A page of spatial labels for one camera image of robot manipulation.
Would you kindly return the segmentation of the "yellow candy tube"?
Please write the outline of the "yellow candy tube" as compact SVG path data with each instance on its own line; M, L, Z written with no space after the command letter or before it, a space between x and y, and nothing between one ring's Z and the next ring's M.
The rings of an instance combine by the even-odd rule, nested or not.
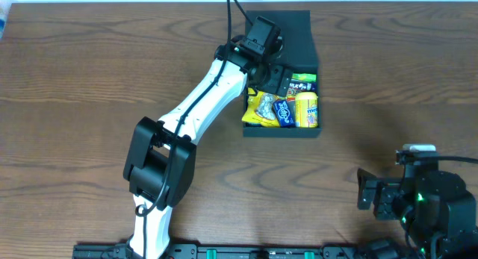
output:
M295 111L296 127L318 127L318 96L316 93L298 93L295 96Z

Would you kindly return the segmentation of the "haribo gummy bag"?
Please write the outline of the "haribo gummy bag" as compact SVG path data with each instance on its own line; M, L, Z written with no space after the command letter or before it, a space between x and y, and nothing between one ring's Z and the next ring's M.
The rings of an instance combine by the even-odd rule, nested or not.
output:
M294 73L292 75L292 79L296 81L314 83L317 81L317 76L315 74L308 74L308 73Z

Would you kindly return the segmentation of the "yellow snack bag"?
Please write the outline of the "yellow snack bag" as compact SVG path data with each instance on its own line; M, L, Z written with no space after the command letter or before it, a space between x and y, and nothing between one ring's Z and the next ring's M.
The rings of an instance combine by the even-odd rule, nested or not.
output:
M242 117L242 122L261 125L266 128L278 128L279 121L273 109L273 103L278 96L258 91L253 88L247 89L247 108Z

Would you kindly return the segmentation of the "purple dairy milk chocolate bar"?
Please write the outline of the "purple dairy milk chocolate bar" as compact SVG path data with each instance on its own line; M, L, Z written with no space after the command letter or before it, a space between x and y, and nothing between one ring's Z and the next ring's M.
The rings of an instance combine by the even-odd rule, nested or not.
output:
M295 97L301 92L317 92L317 84L315 82L306 82L292 79L289 83L287 97Z

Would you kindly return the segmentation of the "blue eclipse mints tin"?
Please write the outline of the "blue eclipse mints tin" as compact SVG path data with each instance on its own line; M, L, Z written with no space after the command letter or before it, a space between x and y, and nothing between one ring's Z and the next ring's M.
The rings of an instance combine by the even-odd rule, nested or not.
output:
M281 128L291 128L295 126L291 109L285 100L277 100L273 103L273 109Z

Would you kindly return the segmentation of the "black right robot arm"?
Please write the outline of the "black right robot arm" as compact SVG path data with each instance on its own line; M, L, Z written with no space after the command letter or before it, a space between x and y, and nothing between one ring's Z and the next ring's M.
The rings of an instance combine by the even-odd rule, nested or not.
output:
M357 250L355 258L476 258L477 201L456 173L442 161L475 159L441 156L432 144L405 144L396 152L402 178L379 178L359 169L360 210L373 209L378 220L397 220L406 244L380 239Z

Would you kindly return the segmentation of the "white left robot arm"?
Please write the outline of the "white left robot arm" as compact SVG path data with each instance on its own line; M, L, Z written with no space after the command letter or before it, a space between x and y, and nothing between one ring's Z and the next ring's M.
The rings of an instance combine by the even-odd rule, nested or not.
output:
M273 64L281 50L280 27L256 17L246 35L229 37L217 48L205 77L178 106L135 126L123 170L136 216L129 257L167 253L172 210L192 183L197 144L223 108L247 87L286 94L291 71Z

